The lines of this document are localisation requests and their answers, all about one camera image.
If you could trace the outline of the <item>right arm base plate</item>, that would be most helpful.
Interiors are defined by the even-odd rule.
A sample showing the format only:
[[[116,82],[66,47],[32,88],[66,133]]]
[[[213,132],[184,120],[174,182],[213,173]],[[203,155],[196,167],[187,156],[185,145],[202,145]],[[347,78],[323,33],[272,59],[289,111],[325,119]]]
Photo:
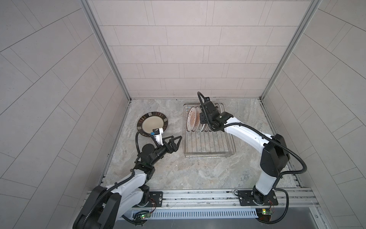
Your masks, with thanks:
[[[234,194],[239,198],[241,206],[270,206],[278,205],[278,200],[274,190],[271,190],[268,195],[263,195],[259,191],[239,190],[234,191]]]

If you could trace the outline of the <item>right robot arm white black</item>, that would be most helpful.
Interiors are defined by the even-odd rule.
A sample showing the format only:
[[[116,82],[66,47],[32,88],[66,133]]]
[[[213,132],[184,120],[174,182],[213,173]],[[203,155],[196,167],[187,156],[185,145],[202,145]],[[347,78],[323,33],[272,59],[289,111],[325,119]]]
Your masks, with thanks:
[[[268,135],[244,124],[228,112],[219,112],[209,97],[197,93],[200,101],[200,122],[207,124],[213,132],[222,131],[243,140],[261,155],[260,177],[252,189],[251,196],[256,205],[264,205],[270,192],[276,188],[279,180],[288,174],[303,174],[307,165],[303,159],[286,146],[285,139],[279,135]],[[302,165],[300,170],[283,171],[290,157]]]

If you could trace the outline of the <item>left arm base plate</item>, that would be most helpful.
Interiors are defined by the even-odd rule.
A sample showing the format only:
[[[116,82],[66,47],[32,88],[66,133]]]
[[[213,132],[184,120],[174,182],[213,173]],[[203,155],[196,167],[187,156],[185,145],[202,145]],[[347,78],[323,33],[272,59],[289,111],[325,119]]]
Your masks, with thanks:
[[[163,202],[162,191],[150,191],[149,196],[143,195],[143,200],[136,205],[139,208],[156,208],[161,207]]]

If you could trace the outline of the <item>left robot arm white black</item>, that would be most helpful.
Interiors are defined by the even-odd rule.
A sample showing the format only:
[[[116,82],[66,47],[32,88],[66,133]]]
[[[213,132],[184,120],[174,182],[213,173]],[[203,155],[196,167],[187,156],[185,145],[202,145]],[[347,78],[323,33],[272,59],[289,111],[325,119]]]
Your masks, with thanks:
[[[178,151],[181,136],[151,136],[153,144],[137,147],[137,160],[131,174],[111,186],[95,187],[74,221],[74,229],[112,229],[116,221],[135,205],[150,199],[146,183],[155,172],[154,164],[166,154]]]

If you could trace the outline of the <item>dark rimmed cream plate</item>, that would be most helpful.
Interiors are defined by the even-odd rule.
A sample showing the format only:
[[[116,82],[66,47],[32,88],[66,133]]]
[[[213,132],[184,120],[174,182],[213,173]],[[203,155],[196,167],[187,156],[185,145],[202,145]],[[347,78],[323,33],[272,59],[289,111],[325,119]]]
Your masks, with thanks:
[[[149,112],[144,114],[137,122],[137,130],[143,131],[144,137],[149,137],[154,129],[167,129],[168,119],[161,112]]]

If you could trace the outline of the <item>watermelon pattern plate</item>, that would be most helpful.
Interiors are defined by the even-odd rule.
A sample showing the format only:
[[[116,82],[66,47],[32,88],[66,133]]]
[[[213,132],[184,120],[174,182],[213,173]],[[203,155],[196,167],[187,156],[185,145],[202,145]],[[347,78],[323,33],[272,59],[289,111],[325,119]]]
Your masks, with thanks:
[[[223,112],[222,111],[222,106],[219,103],[215,103],[214,105],[217,108],[217,111],[219,112],[219,114],[221,114]]]

